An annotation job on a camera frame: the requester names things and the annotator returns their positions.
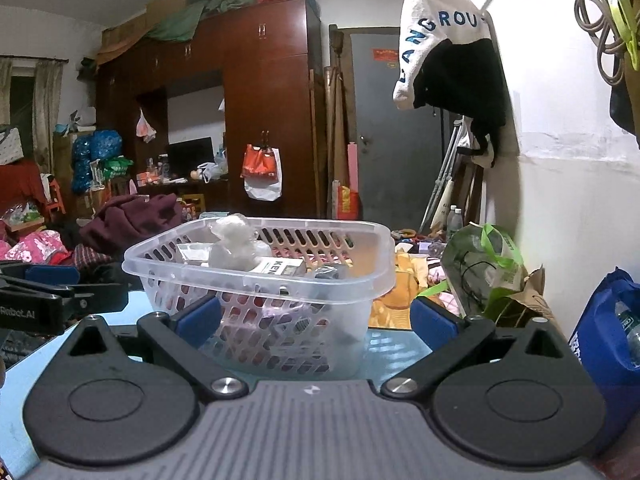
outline gray door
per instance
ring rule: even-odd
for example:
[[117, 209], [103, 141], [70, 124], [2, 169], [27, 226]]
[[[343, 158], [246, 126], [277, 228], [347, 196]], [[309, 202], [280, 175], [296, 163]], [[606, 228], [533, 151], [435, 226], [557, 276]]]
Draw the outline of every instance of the gray door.
[[358, 190], [366, 221], [418, 229], [442, 164], [441, 113], [398, 110], [398, 36], [351, 34], [358, 138]]

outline brown wooden wardrobe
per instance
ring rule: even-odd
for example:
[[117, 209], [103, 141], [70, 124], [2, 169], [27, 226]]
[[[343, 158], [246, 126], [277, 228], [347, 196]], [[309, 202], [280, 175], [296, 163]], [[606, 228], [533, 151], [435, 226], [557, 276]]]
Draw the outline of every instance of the brown wooden wardrobe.
[[[212, 86], [225, 93], [228, 204], [251, 216], [318, 218], [326, 209], [326, 129], [320, 21], [306, 0], [258, 4], [202, 20], [188, 43], [142, 40], [98, 72], [97, 126], [122, 136], [145, 171], [166, 153], [167, 99]], [[156, 129], [136, 137], [143, 109]], [[247, 144], [280, 149], [282, 197], [247, 196], [240, 177]]]

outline blue gripper pad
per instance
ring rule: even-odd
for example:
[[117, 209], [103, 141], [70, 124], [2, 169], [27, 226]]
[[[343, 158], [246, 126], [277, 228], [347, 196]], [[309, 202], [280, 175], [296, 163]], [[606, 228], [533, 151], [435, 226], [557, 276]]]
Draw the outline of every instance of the blue gripper pad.
[[409, 310], [411, 329], [436, 351], [463, 329], [465, 322], [424, 296], [415, 298]]
[[215, 296], [206, 296], [172, 316], [174, 332], [194, 348], [216, 333], [221, 320], [220, 300]]
[[25, 270], [24, 279], [44, 285], [77, 285], [80, 273], [70, 266], [32, 265]]

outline blue tote bag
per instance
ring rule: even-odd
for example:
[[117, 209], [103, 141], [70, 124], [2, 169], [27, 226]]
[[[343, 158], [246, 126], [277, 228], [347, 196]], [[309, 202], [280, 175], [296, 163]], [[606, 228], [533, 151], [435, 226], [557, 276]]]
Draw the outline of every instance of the blue tote bag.
[[640, 317], [640, 285], [616, 268], [594, 291], [569, 339], [607, 405], [599, 450], [613, 443], [640, 408], [640, 367], [631, 361], [625, 330], [615, 313], [619, 301]]

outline gray ribbed surface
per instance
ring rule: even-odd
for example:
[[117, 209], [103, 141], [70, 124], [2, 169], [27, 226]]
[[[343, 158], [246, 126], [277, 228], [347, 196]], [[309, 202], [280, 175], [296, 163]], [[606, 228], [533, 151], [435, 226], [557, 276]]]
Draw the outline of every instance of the gray ribbed surface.
[[210, 404], [184, 441], [155, 459], [109, 472], [71, 471], [45, 462], [26, 478], [596, 480], [602, 477], [580, 463], [534, 474], [507, 472], [471, 462], [434, 436], [416, 406], [381, 399], [366, 381], [264, 381], [244, 399]]

